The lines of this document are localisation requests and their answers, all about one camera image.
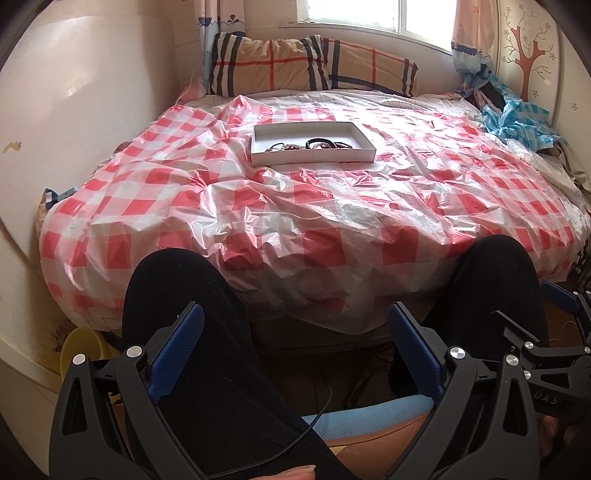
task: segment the light blue curtain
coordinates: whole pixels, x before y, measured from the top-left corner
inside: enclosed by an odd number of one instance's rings
[[[452,55],[456,70],[464,75],[458,93],[470,96],[484,86],[493,71],[495,45],[492,0],[457,0]]]
[[[244,0],[194,0],[197,29],[201,37],[203,86],[207,89],[212,72],[212,46],[220,32],[243,34]]]

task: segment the jewelry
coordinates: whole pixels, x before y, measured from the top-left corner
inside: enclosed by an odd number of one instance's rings
[[[275,149],[277,146],[282,145],[280,149]],[[316,150],[318,148],[353,148],[351,145],[345,142],[333,142],[327,138],[312,138],[306,142],[306,146],[302,147],[295,144],[286,144],[283,142],[276,143],[265,150],[265,152],[279,152],[289,150]]]

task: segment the black pants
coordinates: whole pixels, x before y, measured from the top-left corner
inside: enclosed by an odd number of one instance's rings
[[[206,475],[274,455],[307,424],[265,375],[242,304],[206,260],[187,250],[166,249],[140,263],[125,297],[125,347],[145,344],[190,301],[202,305],[205,329],[173,392],[158,406]],[[426,322],[448,345],[460,345],[478,358],[500,359],[508,345],[502,325],[489,316],[498,309],[548,343],[534,267],[521,245],[505,236],[471,247]],[[392,386],[406,381],[408,371],[395,362]],[[309,464],[317,466],[318,480],[356,478],[314,432],[275,461],[226,478],[273,475]]]

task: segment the yellow bucket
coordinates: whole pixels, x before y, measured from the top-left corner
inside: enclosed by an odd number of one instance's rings
[[[89,328],[75,328],[61,348],[60,374],[62,379],[66,376],[72,359],[79,353],[85,354],[91,361],[119,356],[119,351],[108,344],[99,332]]]

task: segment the plastic cover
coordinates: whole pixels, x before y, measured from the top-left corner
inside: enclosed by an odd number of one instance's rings
[[[253,167],[253,126],[295,121],[354,122],[375,162]],[[49,211],[41,265],[72,321],[95,329],[120,328],[135,266],[178,247],[204,255],[255,315],[357,334],[400,296],[442,286],[493,233],[519,240],[540,278],[565,279],[589,234],[567,208],[465,117],[239,96],[215,113],[172,107],[115,154]]]

